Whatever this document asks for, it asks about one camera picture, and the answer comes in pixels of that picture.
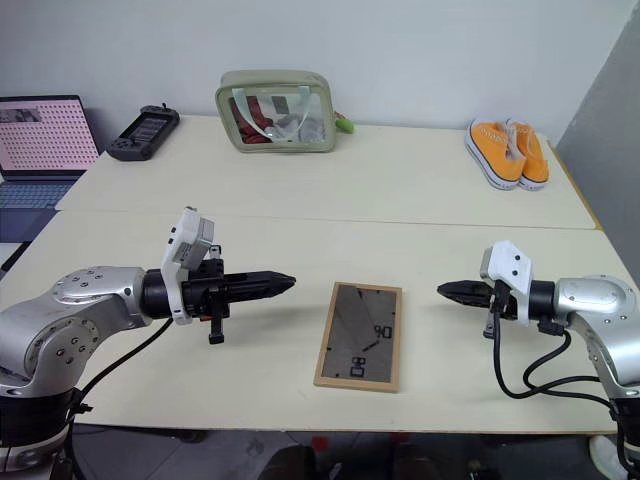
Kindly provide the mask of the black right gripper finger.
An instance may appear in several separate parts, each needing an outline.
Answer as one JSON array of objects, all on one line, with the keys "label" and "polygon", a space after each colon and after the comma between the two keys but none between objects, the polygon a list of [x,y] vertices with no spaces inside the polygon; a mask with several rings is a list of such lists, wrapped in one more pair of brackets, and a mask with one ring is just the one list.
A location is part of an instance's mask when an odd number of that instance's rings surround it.
[{"label": "black right gripper finger", "polygon": [[439,285],[437,292],[440,294],[492,294],[493,287],[483,281],[459,280]]},{"label": "black right gripper finger", "polygon": [[442,293],[442,296],[458,304],[471,307],[489,307],[492,299],[491,293]]}]

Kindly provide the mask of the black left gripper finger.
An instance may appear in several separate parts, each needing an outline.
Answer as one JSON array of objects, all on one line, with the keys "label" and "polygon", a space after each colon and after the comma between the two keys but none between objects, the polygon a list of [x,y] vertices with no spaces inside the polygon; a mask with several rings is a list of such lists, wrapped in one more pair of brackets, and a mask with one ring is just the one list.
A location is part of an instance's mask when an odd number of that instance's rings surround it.
[{"label": "black left gripper finger", "polygon": [[227,291],[227,301],[246,302],[272,298],[284,293],[291,287],[292,284],[233,286]]},{"label": "black left gripper finger", "polygon": [[296,278],[275,271],[254,271],[232,273],[227,275],[227,282],[234,285],[249,286],[282,286],[291,287],[296,283]]}]

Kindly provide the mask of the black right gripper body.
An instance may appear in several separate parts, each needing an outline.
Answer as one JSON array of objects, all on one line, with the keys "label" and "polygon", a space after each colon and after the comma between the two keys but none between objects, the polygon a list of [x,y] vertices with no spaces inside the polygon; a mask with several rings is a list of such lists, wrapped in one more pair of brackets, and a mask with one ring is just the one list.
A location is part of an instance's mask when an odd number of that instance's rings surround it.
[{"label": "black right gripper body", "polygon": [[511,294],[511,288],[503,281],[498,281],[494,286],[481,283],[484,288],[484,300],[482,307],[488,311],[488,319],[483,330],[484,337],[495,336],[496,314],[500,319],[516,321],[518,319],[518,305],[516,298]]}]

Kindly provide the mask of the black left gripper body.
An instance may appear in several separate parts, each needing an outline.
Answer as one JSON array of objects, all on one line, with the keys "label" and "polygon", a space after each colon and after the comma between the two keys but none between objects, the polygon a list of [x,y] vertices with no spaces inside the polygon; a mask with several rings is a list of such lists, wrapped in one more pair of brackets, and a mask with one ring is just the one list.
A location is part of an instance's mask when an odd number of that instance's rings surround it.
[{"label": "black left gripper body", "polygon": [[225,341],[223,320],[230,316],[229,302],[224,299],[224,261],[221,246],[213,245],[200,264],[188,273],[182,284],[183,303],[192,318],[210,322],[211,345]]}]

